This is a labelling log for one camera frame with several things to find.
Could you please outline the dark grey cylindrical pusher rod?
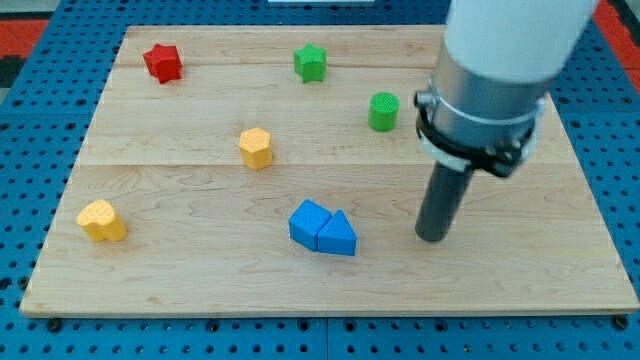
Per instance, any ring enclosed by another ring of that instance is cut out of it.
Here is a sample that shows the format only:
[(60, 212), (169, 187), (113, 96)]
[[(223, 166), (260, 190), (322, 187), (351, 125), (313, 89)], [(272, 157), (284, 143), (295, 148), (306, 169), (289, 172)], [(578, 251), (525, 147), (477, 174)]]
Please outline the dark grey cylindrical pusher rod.
[(421, 239), (439, 242), (446, 237), (472, 176), (470, 168), (456, 171), (435, 165), (415, 224)]

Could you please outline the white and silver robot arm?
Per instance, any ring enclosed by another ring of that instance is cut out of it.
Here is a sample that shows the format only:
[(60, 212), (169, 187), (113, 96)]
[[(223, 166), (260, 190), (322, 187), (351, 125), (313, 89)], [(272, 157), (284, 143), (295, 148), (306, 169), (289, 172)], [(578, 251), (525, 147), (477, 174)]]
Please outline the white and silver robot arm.
[(546, 93), (597, 0), (456, 0), (428, 86), (414, 95), (417, 137), (435, 161), (417, 221), (445, 238), (475, 171), (506, 178), (536, 147)]

